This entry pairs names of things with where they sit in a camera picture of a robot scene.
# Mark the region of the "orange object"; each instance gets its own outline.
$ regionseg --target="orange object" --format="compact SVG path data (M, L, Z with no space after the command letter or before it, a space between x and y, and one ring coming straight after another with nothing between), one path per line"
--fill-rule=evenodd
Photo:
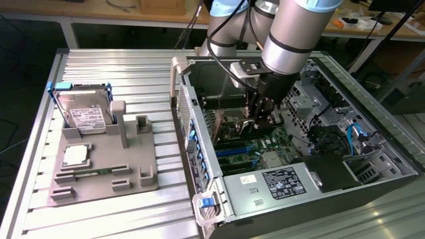
M142 14L185 15L185 0L140 0Z
M338 19L333 19L331 24L335 25L338 28L343 27L343 23Z

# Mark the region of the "wooden table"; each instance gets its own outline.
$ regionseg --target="wooden table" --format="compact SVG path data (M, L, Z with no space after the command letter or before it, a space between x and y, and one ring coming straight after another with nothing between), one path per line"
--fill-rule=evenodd
M120 5L134 5L137 0L112 0ZM78 48L77 38L73 32L73 23L88 24L109 24L109 25L132 25L132 26L154 26L154 27L176 27L184 28L192 19L196 11L198 0L186 0L186 14L181 16L170 15L148 15L141 14L140 9L130 9L130 12L124 12L120 9L110 7L105 0L85 0L85 3L66 2L64 0L0 0L0 14L5 18L56 21L61 25L66 44L69 48ZM345 0L342 7L358 11L361 8L365 15L369 15L366 7ZM338 12L334 13L333 19L341 17ZM391 25L383 25L379 31L374 31L370 35L373 41L369 43L358 60L353 64L349 72L353 72L369 58L370 53L378 46L383 37L391 31L398 18L389 14L385 17L394 22ZM209 13L202 7L196 29L206 29L209 23ZM361 31L357 28L339 29L331 23L327 24L322 36L333 36L342 38L366 38L369 31ZM402 27L395 33L391 40L399 41L425 41L425 36L417 35L406 27Z
M112 0L118 5L138 5L137 0ZM69 48L78 48L73 23L154 26L185 28L190 22L198 0L186 0L186 14L180 16L141 14L138 8L129 12L109 6L105 0L84 3L64 0L0 0L0 14L8 19L54 21L60 23ZM202 7L194 29L206 29L209 13Z

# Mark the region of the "aluminum extrusion table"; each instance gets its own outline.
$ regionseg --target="aluminum extrusion table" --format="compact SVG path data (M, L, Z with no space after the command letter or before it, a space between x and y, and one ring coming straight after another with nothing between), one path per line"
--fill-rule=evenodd
M194 54L193 50L70 50L56 56L49 81L108 81L114 99L126 101L125 120L148 115L153 121L160 188L153 192L46 207L62 119L44 94L0 238L198 238L169 105L170 58ZM238 54L260 55L256 51ZM423 182L417 180L361 208L258 238L423 238Z

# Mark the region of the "warning label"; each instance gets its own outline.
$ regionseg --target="warning label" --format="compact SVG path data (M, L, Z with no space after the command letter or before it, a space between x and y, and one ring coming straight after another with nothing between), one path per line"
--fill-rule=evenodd
M291 167L263 172L262 176L275 200L306 193Z
M70 109L69 111L78 130L105 128L105 120L100 108Z

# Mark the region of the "white plastic handle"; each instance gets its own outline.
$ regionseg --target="white plastic handle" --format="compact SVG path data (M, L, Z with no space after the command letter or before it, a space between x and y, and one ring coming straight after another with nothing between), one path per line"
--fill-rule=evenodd
M204 193L198 193L193 195L192 198L192 205L193 205L193 211L194 211L194 218L197 221L197 224L202 226L208 226L213 223L218 223L224 220L224 213L222 210L220 211L220 214L216 215L212 218L204 218L201 215L201 208L200 208L200 200L204 198L210 198L213 197L213 191L206 191Z

